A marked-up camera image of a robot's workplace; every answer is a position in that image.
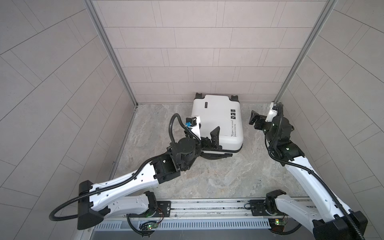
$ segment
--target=marble floor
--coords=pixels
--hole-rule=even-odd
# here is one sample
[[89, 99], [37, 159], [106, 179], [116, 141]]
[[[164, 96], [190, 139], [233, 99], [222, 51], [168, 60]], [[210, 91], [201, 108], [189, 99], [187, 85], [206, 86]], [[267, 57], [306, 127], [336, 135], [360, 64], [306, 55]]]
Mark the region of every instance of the marble floor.
[[[265, 197], [267, 192], [281, 189], [293, 197], [307, 196], [293, 175], [269, 158], [264, 134], [248, 124], [251, 110], [266, 115], [268, 107], [269, 104], [241, 104], [244, 142], [235, 157], [219, 160], [198, 157], [180, 177], [139, 193], [151, 190], [158, 199]], [[191, 112], [192, 104], [139, 105], [115, 177], [132, 172], [146, 159], [164, 153], [170, 143], [171, 116], [179, 113], [185, 120]], [[184, 137], [177, 121], [173, 132], [177, 141]]]

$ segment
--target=wall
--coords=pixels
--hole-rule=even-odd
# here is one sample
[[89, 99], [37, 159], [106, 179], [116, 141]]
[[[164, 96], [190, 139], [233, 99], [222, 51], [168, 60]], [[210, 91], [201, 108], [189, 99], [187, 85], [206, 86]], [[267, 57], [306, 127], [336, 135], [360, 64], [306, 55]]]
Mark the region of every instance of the wall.
[[281, 101], [294, 142], [384, 238], [384, 2], [340, 0]]
[[272, 101], [324, 3], [93, 1], [139, 103]]
[[81, 0], [0, 1], [0, 238], [70, 239], [48, 215], [109, 177], [133, 107]]

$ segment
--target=white suitcase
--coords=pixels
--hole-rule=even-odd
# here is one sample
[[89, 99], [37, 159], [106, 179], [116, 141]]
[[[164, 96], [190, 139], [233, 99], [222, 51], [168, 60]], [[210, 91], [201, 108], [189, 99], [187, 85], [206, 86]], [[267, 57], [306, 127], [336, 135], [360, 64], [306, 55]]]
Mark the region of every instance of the white suitcase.
[[237, 96], [196, 93], [192, 116], [200, 116], [201, 156], [206, 159], [232, 157], [243, 146], [243, 126]]

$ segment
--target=metal corner post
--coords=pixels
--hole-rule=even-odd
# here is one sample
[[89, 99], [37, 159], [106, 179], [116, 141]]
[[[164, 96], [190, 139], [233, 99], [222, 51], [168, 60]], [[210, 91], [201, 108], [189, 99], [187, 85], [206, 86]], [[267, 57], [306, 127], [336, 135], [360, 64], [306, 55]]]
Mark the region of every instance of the metal corner post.
[[108, 55], [111, 57], [112, 64], [114, 68], [116, 69], [116, 72], [118, 73], [125, 89], [128, 92], [129, 97], [132, 99], [132, 102], [134, 103], [135, 107], [137, 107], [137, 101], [136, 98], [132, 92], [132, 89], [129, 87], [128, 80], [124, 75], [124, 72], [119, 64], [118, 58], [116, 57], [115, 52], [113, 51], [112, 45], [108, 40], [107, 34], [104, 30], [103, 25], [101, 24], [101, 21], [96, 13], [96, 10], [93, 6], [92, 0], [83, 0], [84, 6], [91, 17], [91, 20], [93, 22], [93, 25], [96, 28], [97, 33], [100, 36], [101, 41], [103, 42], [104, 46], [106, 47]]
[[319, 17], [317, 18], [311, 33], [309, 34], [307, 40], [305, 41], [303, 47], [301, 48], [299, 54], [297, 55], [297, 58], [295, 62], [293, 63], [287, 77], [285, 78], [283, 84], [281, 85], [281, 88], [279, 92], [276, 95], [276, 98], [274, 99], [274, 102], [278, 102], [281, 100], [281, 97], [283, 96], [285, 90], [287, 89], [289, 83], [291, 82], [292, 78], [295, 76], [297, 70], [299, 69], [301, 63], [303, 62], [305, 56], [307, 55], [309, 49], [311, 48], [313, 42], [315, 41], [316, 37], [319, 35], [324, 23], [328, 19], [329, 15], [331, 14], [334, 5], [336, 4], [337, 0], [328, 0], [323, 10], [321, 11]]

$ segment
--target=side wall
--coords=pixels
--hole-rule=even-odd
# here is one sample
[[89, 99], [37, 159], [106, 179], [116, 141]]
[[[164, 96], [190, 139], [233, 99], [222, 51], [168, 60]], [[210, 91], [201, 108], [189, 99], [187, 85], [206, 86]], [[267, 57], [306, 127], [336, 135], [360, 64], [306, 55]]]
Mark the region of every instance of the side wall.
[[272, 101], [324, 1], [93, 1], [139, 103]]
[[0, 238], [70, 239], [48, 215], [109, 177], [133, 109], [81, 0], [0, 1]]
[[333, 191], [384, 238], [384, 2], [340, 0], [281, 101]]

